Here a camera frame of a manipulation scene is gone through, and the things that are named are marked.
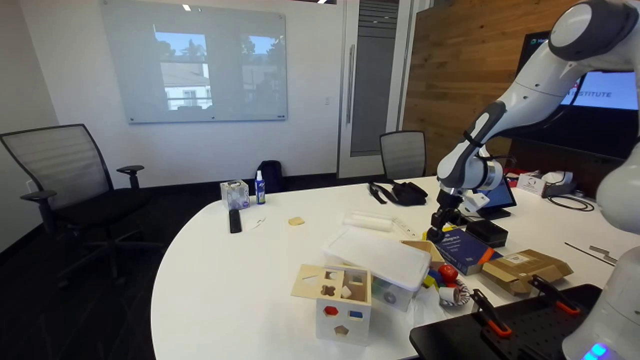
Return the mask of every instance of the door handle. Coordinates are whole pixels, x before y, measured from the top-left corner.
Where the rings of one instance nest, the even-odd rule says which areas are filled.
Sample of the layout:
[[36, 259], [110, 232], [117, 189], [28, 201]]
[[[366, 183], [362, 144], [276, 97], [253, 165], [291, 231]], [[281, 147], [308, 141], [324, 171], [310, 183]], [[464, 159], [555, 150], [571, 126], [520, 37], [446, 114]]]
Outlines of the door handle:
[[349, 86], [347, 90], [347, 124], [351, 123], [351, 98], [353, 93], [353, 58], [355, 57], [355, 44], [349, 47]]

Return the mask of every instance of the office chair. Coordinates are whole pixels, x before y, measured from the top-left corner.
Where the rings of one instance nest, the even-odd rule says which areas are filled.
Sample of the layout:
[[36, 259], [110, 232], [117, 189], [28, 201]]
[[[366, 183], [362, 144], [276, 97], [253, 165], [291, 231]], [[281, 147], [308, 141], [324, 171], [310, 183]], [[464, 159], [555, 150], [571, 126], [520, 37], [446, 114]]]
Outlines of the office chair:
[[385, 176], [390, 180], [424, 176], [425, 138], [422, 131], [394, 131], [380, 135], [380, 153]]
[[125, 279], [118, 276], [118, 250], [163, 247], [157, 243], [122, 241], [140, 233], [139, 229], [114, 238], [111, 226], [148, 202], [148, 197], [139, 190], [137, 176], [144, 167], [117, 169], [129, 176], [131, 188], [114, 189], [100, 149], [83, 124], [0, 134], [0, 142], [38, 187], [37, 192], [20, 198], [38, 204], [48, 234], [54, 234], [59, 226], [74, 234], [91, 228], [102, 228], [105, 232], [106, 241], [85, 244], [95, 249], [64, 269], [58, 276], [58, 286], [66, 286], [73, 272], [102, 256], [109, 256], [111, 276], [122, 284]]

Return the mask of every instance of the glass whiteboard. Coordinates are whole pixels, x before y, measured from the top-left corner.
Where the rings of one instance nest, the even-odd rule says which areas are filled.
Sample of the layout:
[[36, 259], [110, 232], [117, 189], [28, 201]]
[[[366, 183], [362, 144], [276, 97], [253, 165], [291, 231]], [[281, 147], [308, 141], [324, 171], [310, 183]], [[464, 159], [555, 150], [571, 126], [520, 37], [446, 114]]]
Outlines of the glass whiteboard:
[[283, 14], [138, 0], [101, 7], [128, 122], [287, 119]]

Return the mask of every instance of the white table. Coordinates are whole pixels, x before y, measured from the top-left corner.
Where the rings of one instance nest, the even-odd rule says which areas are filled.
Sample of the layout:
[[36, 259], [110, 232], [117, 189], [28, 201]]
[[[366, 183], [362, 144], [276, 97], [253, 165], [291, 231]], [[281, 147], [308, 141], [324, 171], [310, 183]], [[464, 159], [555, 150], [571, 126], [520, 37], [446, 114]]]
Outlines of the white table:
[[[394, 215], [413, 230], [429, 227], [437, 209], [434, 177], [412, 179], [429, 193], [426, 206], [380, 205], [366, 184], [280, 193], [265, 205], [242, 210], [244, 231], [230, 234], [221, 202], [206, 206], [175, 237], [157, 273], [151, 301], [151, 330], [156, 358], [176, 359], [404, 359], [416, 353], [409, 343], [412, 325], [406, 313], [374, 301], [368, 347], [315, 337], [315, 301], [290, 296], [301, 264], [324, 264], [321, 247], [341, 227], [349, 210]], [[640, 245], [640, 237], [610, 226], [598, 210], [560, 208], [533, 194], [513, 190], [518, 206], [495, 223], [509, 231], [511, 254], [532, 248], [565, 260], [574, 270], [558, 283], [602, 287], [613, 267], [581, 249], [596, 245], [614, 258]], [[251, 229], [256, 221], [265, 218]], [[292, 227], [287, 221], [302, 217]], [[495, 306], [518, 300], [482, 275], [464, 277]], [[471, 311], [471, 304], [448, 310]]]

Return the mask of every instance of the chair base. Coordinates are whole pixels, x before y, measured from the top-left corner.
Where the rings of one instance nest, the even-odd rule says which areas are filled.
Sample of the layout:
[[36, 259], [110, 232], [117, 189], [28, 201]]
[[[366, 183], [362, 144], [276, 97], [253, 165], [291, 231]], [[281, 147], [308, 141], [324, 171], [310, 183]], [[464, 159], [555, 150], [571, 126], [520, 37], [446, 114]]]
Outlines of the chair base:
[[81, 269], [103, 256], [109, 256], [109, 267], [111, 269], [112, 280], [114, 280], [117, 285], [123, 285], [126, 280], [118, 273], [117, 254], [119, 250], [162, 250], [165, 248], [164, 244], [142, 241], [123, 241], [124, 239], [140, 232], [140, 230], [131, 231], [117, 239], [113, 239], [111, 237], [111, 231], [106, 229], [107, 241], [93, 241], [83, 244], [85, 247], [95, 247], [96, 249], [60, 272], [58, 274], [58, 287], [64, 288], [68, 286], [68, 279], [76, 270]]

